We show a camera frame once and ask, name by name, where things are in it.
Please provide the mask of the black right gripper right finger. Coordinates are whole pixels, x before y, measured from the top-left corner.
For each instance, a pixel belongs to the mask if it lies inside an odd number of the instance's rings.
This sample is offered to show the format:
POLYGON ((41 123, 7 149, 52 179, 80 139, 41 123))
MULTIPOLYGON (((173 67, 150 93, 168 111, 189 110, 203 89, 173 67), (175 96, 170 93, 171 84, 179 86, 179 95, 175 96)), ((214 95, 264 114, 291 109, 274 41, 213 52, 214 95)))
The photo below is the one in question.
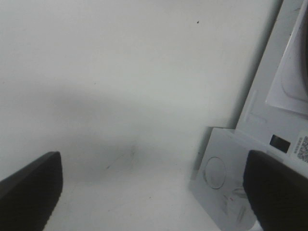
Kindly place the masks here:
POLYGON ((308 229, 308 180, 264 152, 248 153, 243 187, 265 231, 308 229))

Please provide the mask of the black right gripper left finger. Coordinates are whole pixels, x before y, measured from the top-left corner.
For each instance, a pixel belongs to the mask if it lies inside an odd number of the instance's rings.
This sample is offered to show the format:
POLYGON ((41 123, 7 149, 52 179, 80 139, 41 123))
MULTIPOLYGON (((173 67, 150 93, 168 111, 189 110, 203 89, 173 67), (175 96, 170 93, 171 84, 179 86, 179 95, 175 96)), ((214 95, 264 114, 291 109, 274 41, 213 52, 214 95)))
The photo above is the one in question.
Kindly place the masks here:
POLYGON ((0 229, 44 230, 63 190, 60 152, 48 152, 0 182, 0 229))

